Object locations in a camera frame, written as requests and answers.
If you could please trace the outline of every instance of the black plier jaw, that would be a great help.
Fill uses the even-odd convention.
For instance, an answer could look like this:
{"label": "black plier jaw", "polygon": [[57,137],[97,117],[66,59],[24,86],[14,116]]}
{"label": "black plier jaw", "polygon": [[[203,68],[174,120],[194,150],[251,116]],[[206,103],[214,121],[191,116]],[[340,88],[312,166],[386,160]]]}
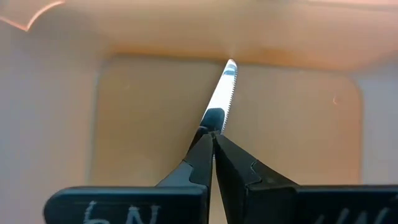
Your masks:
{"label": "black plier jaw", "polygon": [[300,186],[228,138],[216,137],[228,224],[395,224],[397,185]]}

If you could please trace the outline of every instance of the metal blade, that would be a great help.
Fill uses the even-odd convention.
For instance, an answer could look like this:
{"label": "metal blade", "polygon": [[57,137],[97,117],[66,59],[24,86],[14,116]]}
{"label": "metal blade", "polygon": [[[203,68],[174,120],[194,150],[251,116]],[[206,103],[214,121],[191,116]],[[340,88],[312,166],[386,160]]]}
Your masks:
{"label": "metal blade", "polygon": [[238,67],[235,61],[229,59],[202,117],[200,126],[208,128],[209,131],[219,131],[221,134],[224,132],[229,107],[234,96],[237,74]]}

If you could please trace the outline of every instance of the serrated blade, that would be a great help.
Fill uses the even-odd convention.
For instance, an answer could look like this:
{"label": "serrated blade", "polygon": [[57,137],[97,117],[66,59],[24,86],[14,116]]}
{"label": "serrated blade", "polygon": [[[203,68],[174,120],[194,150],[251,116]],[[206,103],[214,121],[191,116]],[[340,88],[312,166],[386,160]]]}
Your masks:
{"label": "serrated blade", "polygon": [[201,119],[200,127],[197,129],[197,133],[191,142],[190,149],[204,134],[210,132],[224,133],[228,120],[229,107],[234,96],[237,75],[238,67],[234,60],[229,59],[213,92],[205,114]]}

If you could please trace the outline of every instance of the serrated edge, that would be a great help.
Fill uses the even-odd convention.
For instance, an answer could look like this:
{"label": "serrated edge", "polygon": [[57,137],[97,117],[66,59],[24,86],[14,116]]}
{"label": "serrated edge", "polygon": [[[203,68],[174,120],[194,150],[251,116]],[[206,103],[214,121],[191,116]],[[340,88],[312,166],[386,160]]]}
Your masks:
{"label": "serrated edge", "polygon": [[236,86],[236,79],[237,79],[237,77],[238,77],[238,64],[236,64],[236,62],[235,62],[233,59],[229,59],[228,61],[230,61],[230,60],[233,61],[233,63],[235,64],[236,69],[235,69],[235,75],[234,75],[234,83],[233,83],[232,91],[231,91],[231,98],[229,99],[229,104],[228,104],[227,111],[225,111],[225,118],[224,118],[223,127],[221,128],[221,134],[224,133],[224,131],[225,131],[225,126],[226,126],[226,123],[227,123],[227,121],[228,121],[229,109],[231,108],[232,101],[233,101],[233,99],[234,99],[234,95],[235,95],[235,86]]}

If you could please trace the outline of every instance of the tan surface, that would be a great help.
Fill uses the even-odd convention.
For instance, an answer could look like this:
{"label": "tan surface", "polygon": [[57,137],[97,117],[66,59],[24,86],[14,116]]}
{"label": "tan surface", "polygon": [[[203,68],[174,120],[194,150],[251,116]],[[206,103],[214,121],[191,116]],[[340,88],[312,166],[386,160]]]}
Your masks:
{"label": "tan surface", "polygon": [[[0,5],[0,13],[28,24],[36,8],[13,1]],[[69,0],[40,16],[30,30],[74,26],[94,33],[107,46],[97,52],[99,57],[118,52],[233,57],[239,62],[348,70],[398,50],[396,11],[392,1]]]}
{"label": "tan surface", "polygon": [[[226,135],[300,184],[358,184],[361,99],[346,77],[238,65]],[[98,83],[90,184],[154,185],[186,153],[222,63],[118,57]],[[212,223],[224,223],[216,181]]]}

